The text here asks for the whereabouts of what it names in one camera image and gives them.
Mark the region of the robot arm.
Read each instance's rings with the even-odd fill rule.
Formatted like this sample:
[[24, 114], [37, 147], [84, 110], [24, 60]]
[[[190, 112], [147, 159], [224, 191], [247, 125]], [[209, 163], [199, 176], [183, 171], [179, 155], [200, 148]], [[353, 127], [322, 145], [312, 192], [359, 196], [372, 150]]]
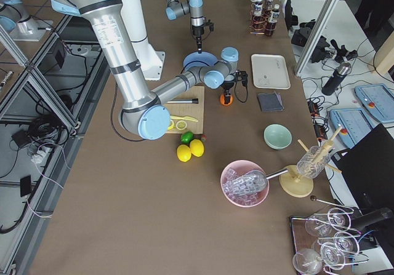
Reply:
[[171, 119], [165, 103], [199, 82], [216, 89], [236, 73], [238, 51], [226, 47], [212, 66], [192, 66], [150, 90], [139, 60], [141, 53], [131, 41], [132, 30], [145, 27], [144, 20], [138, 17], [142, 12], [140, 0], [50, 1], [55, 11], [90, 22], [124, 98], [119, 122], [143, 139], [156, 140], [167, 132]]
[[197, 53], [203, 52], [205, 29], [208, 28], [210, 35], [214, 30], [214, 23], [204, 14], [203, 0], [166, 0], [166, 15], [169, 20], [176, 20], [189, 15], [191, 36], [196, 42]]

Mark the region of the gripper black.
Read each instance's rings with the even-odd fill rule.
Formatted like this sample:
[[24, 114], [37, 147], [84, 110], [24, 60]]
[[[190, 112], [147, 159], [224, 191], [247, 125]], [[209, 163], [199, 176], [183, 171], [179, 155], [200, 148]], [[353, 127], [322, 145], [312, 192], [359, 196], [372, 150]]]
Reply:
[[238, 82], [242, 83], [243, 87], [248, 89], [247, 78], [248, 75], [246, 71], [241, 71], [241, 70], [237, 70], [235, 73], [230, 74], [225, 78], [222, 84], [224, 105], [231, 105], [230, 90], [232, 87], [235, 87]]
[[[209, 28], [209, 32], [207, 36], [204, 38], [203, 35], [205, 34], [205, 27]], [[202, 25], [194, 26], [191, 25], [191, 35], [197, 41], [197, 48], [198, 53], [201, 54], [203, 51], [203, 40], [205, 40], [211, 32], [214, 31], [214, 23], [210, 20], [205, 20]]]

